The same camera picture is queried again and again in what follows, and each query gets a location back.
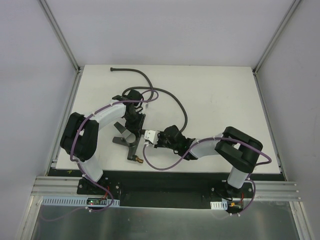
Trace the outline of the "dark grey faucet valve fitting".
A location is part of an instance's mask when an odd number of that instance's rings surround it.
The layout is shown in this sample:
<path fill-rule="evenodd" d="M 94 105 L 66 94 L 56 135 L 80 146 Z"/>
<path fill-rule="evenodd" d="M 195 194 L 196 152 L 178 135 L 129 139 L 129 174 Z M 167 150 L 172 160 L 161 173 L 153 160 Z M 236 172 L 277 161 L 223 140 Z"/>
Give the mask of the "dark grey faucet valve fitting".
<path fill-rule="evenodd" d="M 128 147 L 127 160 L 142 164 L 144 160 L 136 155 L 140 137 L 136 136 L 119 122 L 116 122 L 113 126 L 119 131 L 121 136 L 115 136 L 112 139 L 112 142 L 117 145 Z"/>

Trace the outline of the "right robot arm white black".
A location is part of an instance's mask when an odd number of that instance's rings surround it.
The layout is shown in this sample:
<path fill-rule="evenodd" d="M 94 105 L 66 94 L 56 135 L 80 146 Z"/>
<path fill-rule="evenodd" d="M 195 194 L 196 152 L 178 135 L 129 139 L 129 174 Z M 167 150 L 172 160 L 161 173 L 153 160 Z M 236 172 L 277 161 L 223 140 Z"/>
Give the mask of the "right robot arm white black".
<path fill-rule="evenodd" d="M 228 126 L 221 135 L 206 139 L 185 137 L 176 125 L 157 133 L 155 148 L 171 149 L 184 160 L 219 155 L 232 165 L 225 184 L 228 198 L 243 191 L 246 178 L 253 172 L 263 144 L 252 136 Z"/>

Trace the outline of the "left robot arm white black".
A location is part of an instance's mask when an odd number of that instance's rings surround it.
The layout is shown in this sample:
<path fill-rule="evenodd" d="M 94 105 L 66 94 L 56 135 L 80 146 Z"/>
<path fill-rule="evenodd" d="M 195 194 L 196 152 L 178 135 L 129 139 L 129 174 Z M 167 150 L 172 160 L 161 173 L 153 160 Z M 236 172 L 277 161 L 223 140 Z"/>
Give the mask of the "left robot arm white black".
<path fill-rule="evenodd" d="M 60 147 L 75 162 L 84 177 L 89 181 L 88 188 L 99 195 L 105 191 L 106 183 L 101 179 L 103 170 L 96 155 L 99 131 L 117 119 L 125 119 L 125 125 L 119 122 L 114 127 L 121 137 L 114 137 L 114 144 L 127 146 L 127 159 L 142 163 L 136 150 L 142 135 L 142 126 L 146 115 L 141 113 L 143 95 L 130 90 L 127 95 L 116 95 L 104 107 L 88 115 L 73 112 L 67 121 L 60 140 Z"/>

